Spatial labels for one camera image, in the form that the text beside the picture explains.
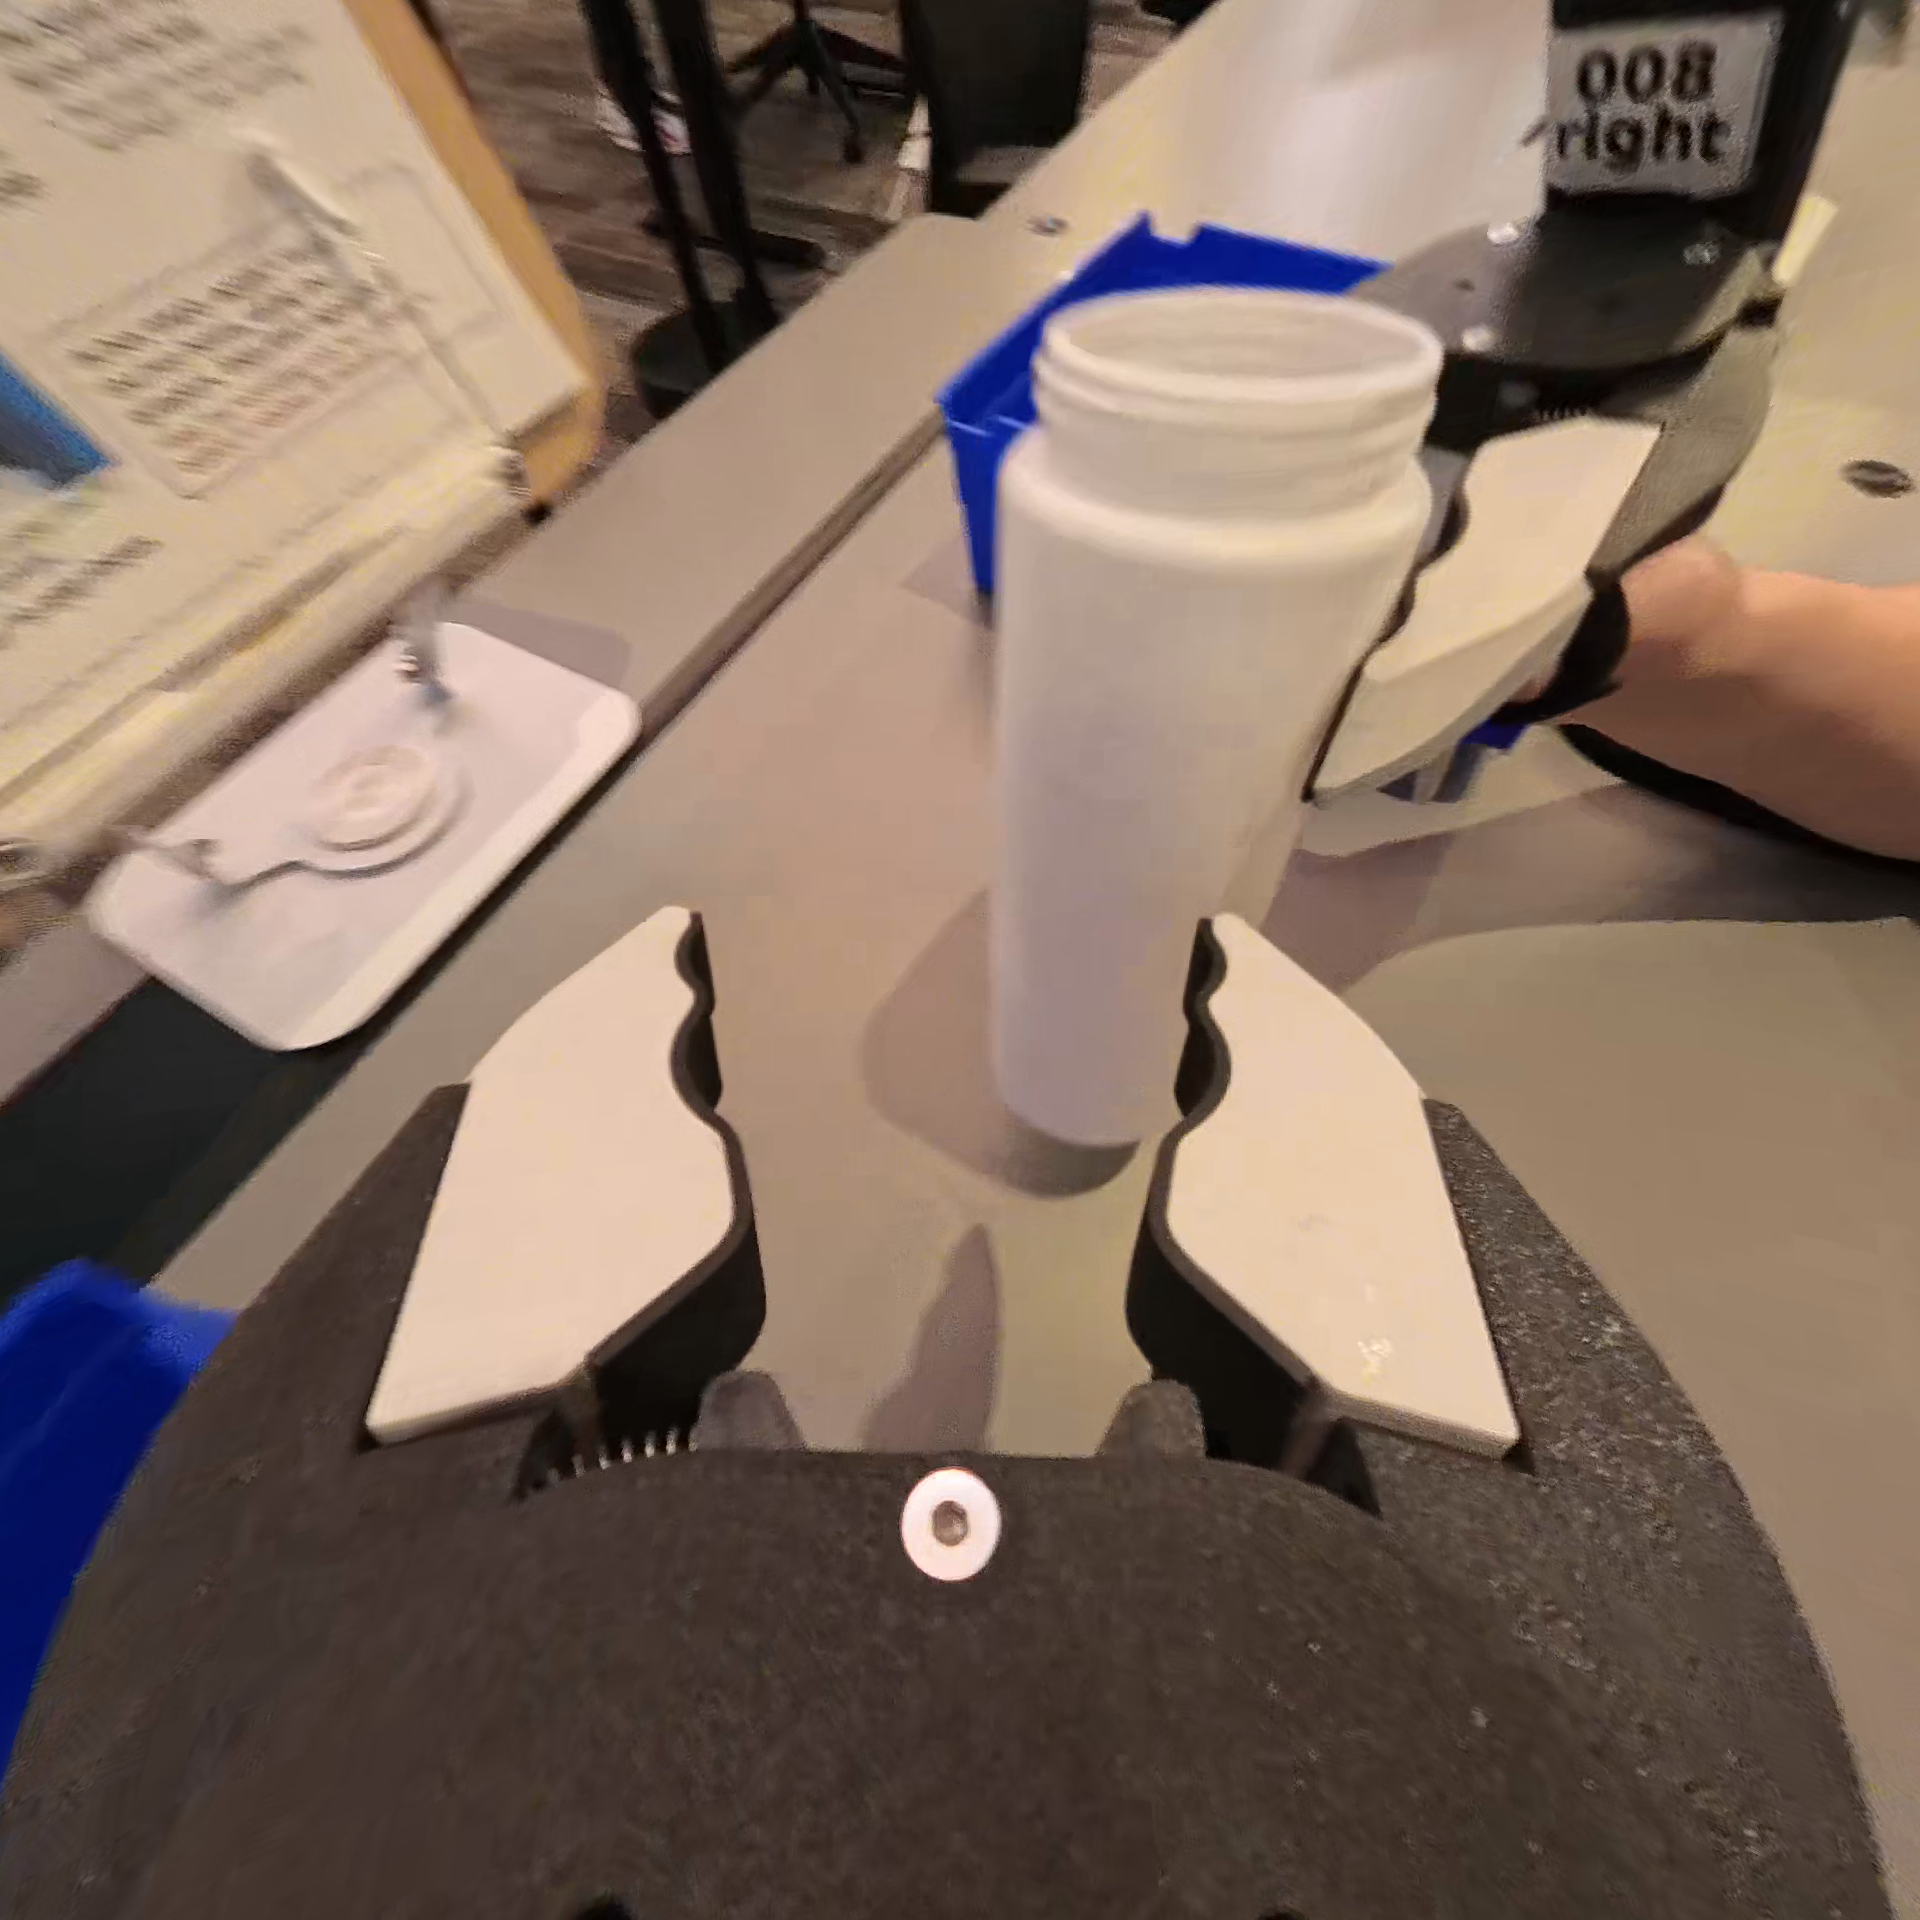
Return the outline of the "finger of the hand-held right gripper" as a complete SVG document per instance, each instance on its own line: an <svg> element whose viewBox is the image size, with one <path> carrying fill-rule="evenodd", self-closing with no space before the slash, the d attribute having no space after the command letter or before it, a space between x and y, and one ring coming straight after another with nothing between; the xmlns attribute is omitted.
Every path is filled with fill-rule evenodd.
<svg viewBox="0 0 1920 1920"><path fill-rule="evenodd" d="M1548 676L1590 614L1590 561L1656 444L1656 424L1543 424L1472 444L1460 536L1416 573L1404 627L1358 665L1309 805L1447 762Z"/></svg>

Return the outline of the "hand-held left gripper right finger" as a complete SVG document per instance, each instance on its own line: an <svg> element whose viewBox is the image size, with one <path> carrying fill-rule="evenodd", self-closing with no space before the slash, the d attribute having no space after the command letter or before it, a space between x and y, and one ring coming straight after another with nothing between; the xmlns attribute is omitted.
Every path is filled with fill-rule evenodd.
<svg viewBox="0 0 1920 1920"><path fill-rule="evenodd" d="M1511 1464L1520 1406L1404 1058L1259 927L1196 934L1172 1132L1122 1329L1226 1468L1355 1484L1355 1445Z"/></svg>

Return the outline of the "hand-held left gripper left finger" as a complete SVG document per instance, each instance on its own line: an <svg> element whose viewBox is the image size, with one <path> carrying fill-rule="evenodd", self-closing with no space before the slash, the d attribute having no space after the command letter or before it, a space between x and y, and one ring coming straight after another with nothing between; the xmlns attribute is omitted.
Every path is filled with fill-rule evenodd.
<svg viewBox="0 0 1920 1920"><path fill-rule="evenodd" d="M696 1455L710 1386L767 1329L721 1091L696 906L657 906L516 1013L457 1082L366 1438L534 1417L524 1484Z"/></svg>

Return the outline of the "white plastic bottle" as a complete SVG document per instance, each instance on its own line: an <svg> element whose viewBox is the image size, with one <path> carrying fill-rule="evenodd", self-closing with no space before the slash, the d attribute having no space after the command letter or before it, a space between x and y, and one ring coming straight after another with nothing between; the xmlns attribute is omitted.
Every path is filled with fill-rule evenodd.
<svg viewBox="0 0 1920 1920"><path fill-rule="evenodd" d="M1440 340L1355 291L1043 318L995 470L987 1063L1029 1132L1159 1124L1196 934L1416 567L1436 384Z"/></svg>

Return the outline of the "blue plastic bin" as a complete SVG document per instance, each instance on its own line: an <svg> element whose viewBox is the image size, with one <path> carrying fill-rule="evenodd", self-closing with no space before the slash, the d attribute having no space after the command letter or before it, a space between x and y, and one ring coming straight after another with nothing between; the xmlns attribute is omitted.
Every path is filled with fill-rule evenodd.
<svg viewBox="0 0 1920 1920"><path fill-rule="evenodd" d="M939 395L1015 723L1089 692L1317 737L1430 528L1440 340L1385 264L1129 217Z"/></svg>
<svg viewBox="0 0 1920 1920"><path fill-rule="evenodd" d="M105 1264L59 1264L0 1314L0 1764L65 1603L158 1425L231 1337L231 1307L194 1307Z"/></svg>

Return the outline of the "person's right forearm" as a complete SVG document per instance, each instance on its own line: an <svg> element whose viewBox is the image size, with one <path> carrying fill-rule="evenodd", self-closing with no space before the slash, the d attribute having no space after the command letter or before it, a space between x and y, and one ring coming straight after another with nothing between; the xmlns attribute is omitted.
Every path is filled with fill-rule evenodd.
<svg viewBox="0 0 1920 1920"><path fill-rule="evenodd" d="M1920 589L1740 567L1704 771L1856 855L1920 864Z"/></svg>

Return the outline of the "person's right hand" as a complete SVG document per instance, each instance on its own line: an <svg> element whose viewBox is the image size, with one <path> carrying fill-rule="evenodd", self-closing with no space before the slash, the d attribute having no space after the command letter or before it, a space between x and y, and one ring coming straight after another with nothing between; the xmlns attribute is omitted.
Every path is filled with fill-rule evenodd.
<svg viewBox="0 0 1920 1920"><path fill-rule="evenodd" d="M1672 698L1718 665L1718 627L1740 604L1740 567L1708 543L1681 536L1619 573L1627 642L1570 723Z"/></svg>

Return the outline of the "black office chair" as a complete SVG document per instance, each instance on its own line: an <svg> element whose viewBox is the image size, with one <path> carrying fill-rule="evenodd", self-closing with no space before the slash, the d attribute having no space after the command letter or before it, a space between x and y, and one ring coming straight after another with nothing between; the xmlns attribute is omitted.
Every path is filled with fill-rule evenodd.
<svg viewBox="0 0 1920 1920"><path fill-rule="evenodd" d="M831 33L789 0L786 25L729 61L729 111L750 113L803 75L844 124L844 160L869 160L856 99L922 111L922 214L985 217L1054 154L1083 111L1089 0L898 0L898 52Z"/></svg>

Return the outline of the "black framed sign stand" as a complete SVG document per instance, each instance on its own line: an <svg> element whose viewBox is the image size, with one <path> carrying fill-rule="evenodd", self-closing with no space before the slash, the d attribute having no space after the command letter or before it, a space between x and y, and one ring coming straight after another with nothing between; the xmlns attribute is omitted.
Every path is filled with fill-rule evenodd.
<svg viewBox="0 0 1920 1920"><path fill-rule="evenodd" d="M648 409L648 424L669 424L713 379L729 379L750 343L767 343L786 324L786 310L761 275L710 7L657 0L648 21L669 66L669 87L680 102L701 224L691 217L680 173L657 134L657 66L644 52L640 7L582 0L593 75L604 84L604 99L640 134L648 214L680 280L680 308L644 324L624 349L640 402Z"/></svg>

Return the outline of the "instruction board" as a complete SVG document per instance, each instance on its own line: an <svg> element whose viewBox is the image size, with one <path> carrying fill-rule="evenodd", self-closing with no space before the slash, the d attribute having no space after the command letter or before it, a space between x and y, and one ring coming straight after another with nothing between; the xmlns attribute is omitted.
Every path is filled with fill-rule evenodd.
<svg viewBox="0 0 1920 1920"><path fill-rule="evenodd" d="M593 457L414 7L0 7L0 836L53 883Z"/></svg>

